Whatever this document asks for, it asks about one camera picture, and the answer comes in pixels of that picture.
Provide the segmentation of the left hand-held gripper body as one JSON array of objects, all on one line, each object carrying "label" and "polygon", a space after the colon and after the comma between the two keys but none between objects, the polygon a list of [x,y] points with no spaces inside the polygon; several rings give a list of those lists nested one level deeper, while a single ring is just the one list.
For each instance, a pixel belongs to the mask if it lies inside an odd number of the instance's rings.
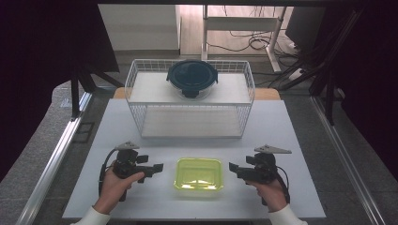
[{"label": "left hand-held gripper body", "polygon": [[137,149],[139,149],[139,146],[133,142],[124,142],[114,148],[117,156],[113,172],[118,178],[125,179],[143,170],[136,166],[138,158]]}]

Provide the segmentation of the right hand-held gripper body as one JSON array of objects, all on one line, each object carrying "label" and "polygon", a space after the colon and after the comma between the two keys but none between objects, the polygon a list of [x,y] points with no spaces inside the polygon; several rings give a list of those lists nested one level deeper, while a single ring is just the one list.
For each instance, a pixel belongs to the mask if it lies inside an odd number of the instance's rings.
[{"label": "right hand-held gripper body", "polygon": [[276,165],[275,154],[291,154],[291,150],[265,144],[254,148],[255,164],[254,169],[260,173],[259,183],[269,184],[280,178]]}]

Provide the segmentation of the green lidded rectangular plastic container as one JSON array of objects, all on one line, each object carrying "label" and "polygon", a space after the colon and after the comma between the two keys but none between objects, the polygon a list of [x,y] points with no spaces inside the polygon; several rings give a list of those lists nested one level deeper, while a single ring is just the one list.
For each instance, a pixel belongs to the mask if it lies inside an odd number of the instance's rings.
[{"label": "green lidded rectangular plastic container", "polygon": [[219,191],[223,188],[222,163],[215,158],[181,158],[176,163],[174,187],[187,191]]}]

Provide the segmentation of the round glass container blue lid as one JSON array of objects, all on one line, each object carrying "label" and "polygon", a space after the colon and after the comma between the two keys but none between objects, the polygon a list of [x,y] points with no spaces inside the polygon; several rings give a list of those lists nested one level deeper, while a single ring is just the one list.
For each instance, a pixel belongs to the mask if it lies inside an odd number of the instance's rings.
[{"label": "round glass container blue lid", "polygon": [[166,81],[183,98],[203,99],[218,82],[218,71],[205,61],[178,61],[168,69]]}]

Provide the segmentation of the white wire storage rack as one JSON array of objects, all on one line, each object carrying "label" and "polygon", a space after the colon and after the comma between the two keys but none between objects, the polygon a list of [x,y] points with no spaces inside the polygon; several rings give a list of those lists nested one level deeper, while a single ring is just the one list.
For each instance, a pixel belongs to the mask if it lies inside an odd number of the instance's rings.
[{"label": "white wire storage rack", "polygon": [[125,99],[144,138],[239,138],[255,93],[247,61],[209,60],[218,80],[195,98],[167,78],[176,60],[136,59],[125,83]]}]

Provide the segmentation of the black curtain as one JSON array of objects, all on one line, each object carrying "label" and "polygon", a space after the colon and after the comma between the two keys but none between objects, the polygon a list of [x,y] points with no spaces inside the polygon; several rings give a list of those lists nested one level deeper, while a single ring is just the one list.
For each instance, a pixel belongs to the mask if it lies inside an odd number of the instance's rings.
[{"label": "black curtain", "polygon": [[348,118],[398,180],[398,0],[366,0],[333,73]]},{"label": "black curtain", "polygon": [[0,0],[0,181],[80,71],[117,72],[99,0]]}]

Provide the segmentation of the black metal stand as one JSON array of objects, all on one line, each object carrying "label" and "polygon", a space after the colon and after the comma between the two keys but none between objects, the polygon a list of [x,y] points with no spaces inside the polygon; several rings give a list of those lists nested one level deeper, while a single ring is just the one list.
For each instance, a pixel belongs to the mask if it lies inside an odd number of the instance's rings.
[{"label": "black metal stand", "polygon": [[346,39],[351,33],[353,27],[357,23],[362,13],[361,8],[351,8],[344,14],[339,23],[334,26],[328,36],[323,42],[314,50],[307,54],[306,59],[301,58],[294,68],[306,65],[307,61],[317,61],[308,70],[306,70],[300,77],[293,81],[283,83],[277,87],[278,91],[286,91],[290,88],[303,83],[310,78],[314,78],[310,85],[308,92],[313,96],[319,96],[323,90],[326,90],[326,104],[324,109],[324,116],[331,126],[333,121],[333,102],[334,102],[334,88],[336,85],[336,77],[333,72],[333,67],[338,56],[342,50]]},{"label": "black metal stand", "polygon": [[123,84],[112,78],[110,75],[95,68],[92,65],[84,65],[77,67],[72,71],[70,79],[71,90],[71,120],[76,120],[81,114],[81,104],[79,99],[79,86],[81,86],[86,93],[92,94],[96,91],[97,86],[92,78],[92,74],[100,77],[104,81],[112,84],[115,87],[122,87]]}]

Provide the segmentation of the aluminium rail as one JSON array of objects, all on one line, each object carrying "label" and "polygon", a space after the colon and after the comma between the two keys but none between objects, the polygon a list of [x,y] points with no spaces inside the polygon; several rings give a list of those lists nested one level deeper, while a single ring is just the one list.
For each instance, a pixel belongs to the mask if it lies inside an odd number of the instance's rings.
[{"label": "aluminium rail", "polygon": [[323,124],[325,131],[327,132],[330,141],[342,162],[344,170],[353,186],[353,189],[357,193],[357,196],[362,204],[362,207],[373,225],[386,225],[385,219],[381,215],[378,205],[375,199],[363,181],[358,169],[356,168],[351,156],[349,156],[347,149],[336,128],[330,123],[325,115],[326,109],[322,104],[322,100],[319,97],[310,97],[312,104],[314,105],[315,111]]},{"label": "aluminium rail", "polygon": [[84,92],[78,103],[77,117],[71,119],[64,129],[48,163],[46,164],[34,190],[32,191],[24,209],[22,210],[15,225],[32,225],[45,197],[51,187],[51,184],[60,168],[63,158],[66,155],[71,144],[72,138],[82,122],[82,117],[90,103],[92,94]]}]

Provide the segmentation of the white cabinet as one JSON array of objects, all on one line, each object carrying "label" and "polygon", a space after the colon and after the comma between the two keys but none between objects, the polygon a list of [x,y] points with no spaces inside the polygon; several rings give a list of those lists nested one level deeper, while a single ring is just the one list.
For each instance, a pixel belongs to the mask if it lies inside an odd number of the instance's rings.
[{"label": "white cabinet", "polygon": [[115,51],[180,49],[180,11],[176,5],[99,5]]}]

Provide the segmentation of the person's left hand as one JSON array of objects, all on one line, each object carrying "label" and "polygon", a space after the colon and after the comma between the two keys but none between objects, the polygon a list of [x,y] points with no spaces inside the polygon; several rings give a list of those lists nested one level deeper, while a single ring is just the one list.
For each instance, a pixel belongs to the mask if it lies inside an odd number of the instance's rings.
[{"label": "person's left hand", "polygon": [[101,214],[109,215],[117,206],[124,192],[130,189],[134,182],[143,178],[144,175],[143,172],[138,172],[128,178],[121,179],[115,175],[112,169],[108,170],[104,176],[99,198],[93,208]]}]

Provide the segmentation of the person's right hand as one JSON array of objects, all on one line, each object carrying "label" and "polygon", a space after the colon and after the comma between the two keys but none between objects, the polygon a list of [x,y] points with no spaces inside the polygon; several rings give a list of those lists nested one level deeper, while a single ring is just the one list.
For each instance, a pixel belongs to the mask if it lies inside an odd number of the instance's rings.
[{"label": "person's right hand", "polygon": [[257,194],[267,203],[270,213],[281,211],[287,206],[282,185],[278,180],[274,180],[269,184],[247,181],[247,184],[256,188]]}]

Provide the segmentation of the white metal desk frame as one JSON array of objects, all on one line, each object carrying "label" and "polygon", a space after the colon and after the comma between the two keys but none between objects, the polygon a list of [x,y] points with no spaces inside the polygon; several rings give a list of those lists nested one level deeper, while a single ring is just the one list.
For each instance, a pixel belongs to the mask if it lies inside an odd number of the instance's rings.
[{"label": "white metal desk frame", "polygon": [[275,56],[275,45],[280,34],[287,7],[283,7],[278,17],[209,17],[208,5],[203,5],[203,42],[201,59],[207,60],[207,32],[208,31],[261,31],[270,32],[271,37],[266,47],[268,60],[275,73],[282,70]]}]

